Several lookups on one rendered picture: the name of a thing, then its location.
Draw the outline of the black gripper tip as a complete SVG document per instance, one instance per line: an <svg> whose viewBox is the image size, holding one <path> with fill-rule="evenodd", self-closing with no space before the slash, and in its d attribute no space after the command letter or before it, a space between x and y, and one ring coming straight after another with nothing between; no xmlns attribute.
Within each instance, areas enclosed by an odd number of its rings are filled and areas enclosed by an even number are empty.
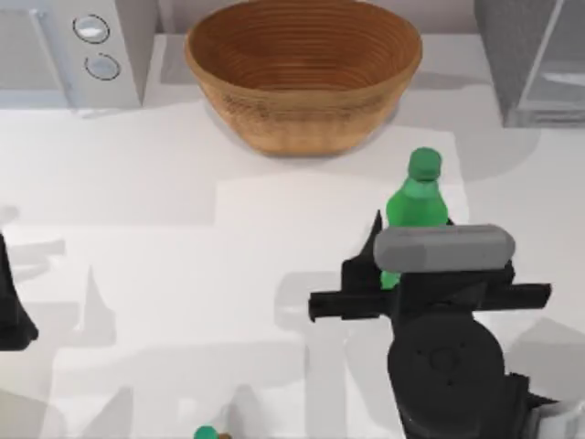
<svg viewBox="0 0 585 439"><path fill-rule="evenodd" d="M37 338L37 326L18 297L0 232L0 352L24 351Z"/></svg>

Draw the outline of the pale microwave oven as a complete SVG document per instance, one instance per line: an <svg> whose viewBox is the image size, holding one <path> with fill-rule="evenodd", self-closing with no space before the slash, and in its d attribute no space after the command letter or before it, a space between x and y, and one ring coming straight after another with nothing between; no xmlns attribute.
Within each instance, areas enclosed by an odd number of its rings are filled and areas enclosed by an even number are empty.
<svg viewBox="0 0 585 439"><path fill-rule="evenodd" d="M109 25L102 44L73 32L76 17ZM0 0L0 109L131 109L141 106L158 22L157 0ZM122 67L93 79L84 59L98 53Z"/></svg>

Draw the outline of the brown woven basket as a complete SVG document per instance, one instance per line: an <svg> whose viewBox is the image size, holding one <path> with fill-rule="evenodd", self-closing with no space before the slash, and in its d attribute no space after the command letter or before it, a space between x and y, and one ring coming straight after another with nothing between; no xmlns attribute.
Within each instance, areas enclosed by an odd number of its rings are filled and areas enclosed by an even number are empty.
<svg viewBox="0 0 585 439"><path fill-rule="evenodd" d="M362 0L244 0L186 34L211 107L266 155L344 153L385 122L420 65L410 21Z"/></svg>

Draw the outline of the pale grey rounded box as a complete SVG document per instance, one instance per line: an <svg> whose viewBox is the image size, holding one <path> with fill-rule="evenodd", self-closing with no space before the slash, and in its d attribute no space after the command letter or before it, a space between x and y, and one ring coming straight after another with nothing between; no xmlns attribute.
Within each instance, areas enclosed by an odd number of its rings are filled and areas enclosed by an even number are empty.
<svg viewBox="0 0 585 439"><path fill-rule="evenodd" d="M377 266L391 273L497 270L514 256L515 239L492 224L388 227L374 243Z"/></svg>

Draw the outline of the round microwave knob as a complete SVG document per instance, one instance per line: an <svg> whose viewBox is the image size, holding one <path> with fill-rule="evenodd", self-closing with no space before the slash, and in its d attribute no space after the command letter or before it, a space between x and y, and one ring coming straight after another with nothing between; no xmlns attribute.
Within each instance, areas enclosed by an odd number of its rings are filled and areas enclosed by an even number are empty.
<svg viewBox="0 0 585 439"><path fill-rule="evenodd" d="M98 53L84 59L84 69L95 80L112 81L122 73L120 63L112 56Z"/></svg>
<svg viewBox="0 0 585 439"><path fill-rule="evenodd" d="M72 29L81 41L94 45L104 43L111 34L108 23L94 14L76 17Z"/></svg>

